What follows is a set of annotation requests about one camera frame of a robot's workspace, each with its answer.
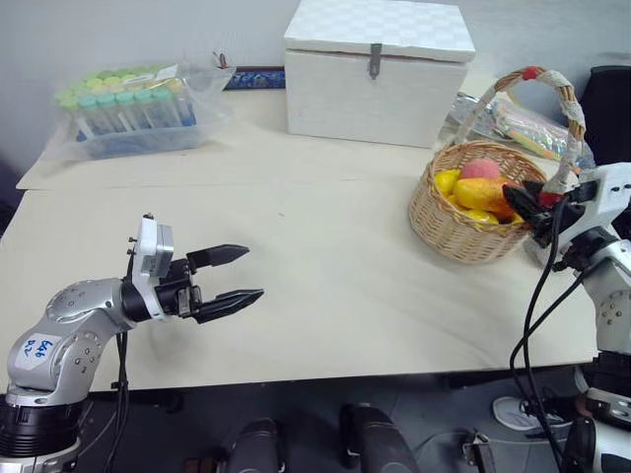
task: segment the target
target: plastic packaging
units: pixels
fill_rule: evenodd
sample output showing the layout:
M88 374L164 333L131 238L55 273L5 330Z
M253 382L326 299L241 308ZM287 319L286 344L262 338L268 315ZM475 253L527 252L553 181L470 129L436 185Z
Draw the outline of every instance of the plastic packaging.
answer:
M107 69L70 83L55 94L66 133L42 158L76 161L200 146L229 116L220 98L234 68L211 60Z
M496 98L491 106L495 125L502 133L533 153L549 160L561 160L568 146L567 128L503 98ZM594 154L587 143L583 143L577 166L582 169L596 167Z

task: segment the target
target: shoe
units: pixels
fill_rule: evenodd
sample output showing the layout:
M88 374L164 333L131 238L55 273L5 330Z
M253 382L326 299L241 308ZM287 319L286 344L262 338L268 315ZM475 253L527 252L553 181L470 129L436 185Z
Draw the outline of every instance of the shoe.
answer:
M514 431L524 432L541 428L541 424L528 408L528 402L525 399L500 397L493 401L493 415L497 422ZM546 417L550 427L561 428L572 424L572 421L568 422L556 414L546 413Z

